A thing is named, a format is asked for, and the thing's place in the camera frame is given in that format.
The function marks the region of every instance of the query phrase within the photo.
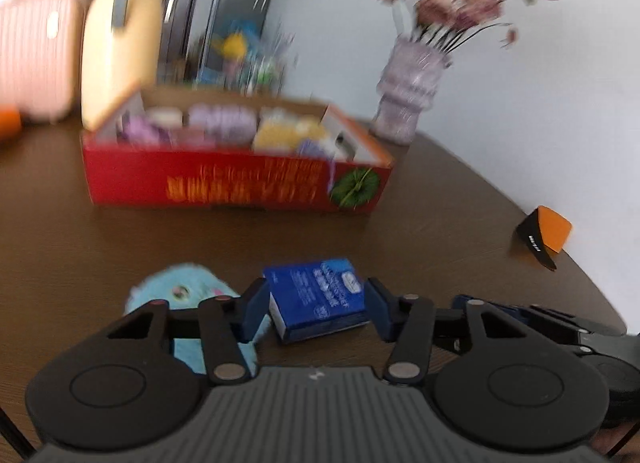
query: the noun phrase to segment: green leaf logo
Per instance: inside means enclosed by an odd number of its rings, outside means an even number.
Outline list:
[[[380,176],[371,169],[353,169],[338,180],[331,201],[340,208],[356,208],[373,199],[380,188]]]

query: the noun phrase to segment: red cardboard box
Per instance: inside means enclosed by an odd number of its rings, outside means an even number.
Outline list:
[[[284,108],[318,117],[354,149],[353,161],[270,156],[249,149],[177,150],[117,143],[124,111],[196,103]],[[210,206],[371,212],[392,170],[391,156],[366,130],[335,106],[212,89],[159,86],[136,89],[93,133],[82,135],[89,193],[97,205]]]

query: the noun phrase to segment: stuffed animal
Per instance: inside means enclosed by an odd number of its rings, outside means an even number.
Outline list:
[[[170,309],[197,308],[201,301],[217,295],[239,297],[203,266],[177,265],[155,273],[140,286],[133,288],[125,312],[130,313],[154,299],[167,300]],[[238,344],[252,375],[255,375],[257,364],[254,343],[269,329],[270,323],[269,316],[265,316],[254,340],[248,344]],[[206,373],[199,339],[176,339],[174,357],[187,364],[195,373]]]

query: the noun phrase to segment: small blue carton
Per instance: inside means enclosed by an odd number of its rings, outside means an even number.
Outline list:
[[[263,272],[269,311],[284,343],[366,324],[362,283],[346,259],[277,266]]]

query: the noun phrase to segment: yellow toy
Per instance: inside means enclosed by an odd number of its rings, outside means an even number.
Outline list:
[[[212,46],[223,58],[228,60],[244,60],[249,50],[246,39],[240,33],[231,34],[222,41],[218,39],[212,42]]]
[[[314,117],[264,119],[254,138],[254,151],[293,153],[304,140],[319,141],[328,135]]]

